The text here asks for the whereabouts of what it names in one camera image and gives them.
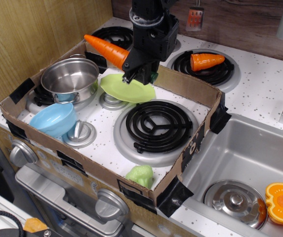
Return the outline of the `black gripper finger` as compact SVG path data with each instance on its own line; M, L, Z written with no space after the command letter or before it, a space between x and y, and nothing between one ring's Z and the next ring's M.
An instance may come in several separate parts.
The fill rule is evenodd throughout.
M142 66L142 83L153 84L158 77L159 61L146 63Z
M122 77L124 83L130 84L133 80L136 80L142 84L146 84L146 69L144 65L134 69L129 65L123 65L122 69L124 71Z

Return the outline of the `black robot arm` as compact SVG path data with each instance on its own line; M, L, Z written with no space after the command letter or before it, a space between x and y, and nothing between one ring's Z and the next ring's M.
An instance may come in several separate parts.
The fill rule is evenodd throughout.
M122 70L123 82L136 80L143 85L158 77L160 62L176 47L179 21L170 14L174 0L133 0L129 17L133 24L132 48Z

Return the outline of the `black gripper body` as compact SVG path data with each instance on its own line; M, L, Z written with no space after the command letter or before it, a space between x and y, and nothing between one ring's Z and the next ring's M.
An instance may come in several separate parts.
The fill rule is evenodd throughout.
M155 72L175 49L179 21L169 13L157 13L153 19L136 13L129 16L133 24L133 47L122 69L132 72L148 66L150 72Z

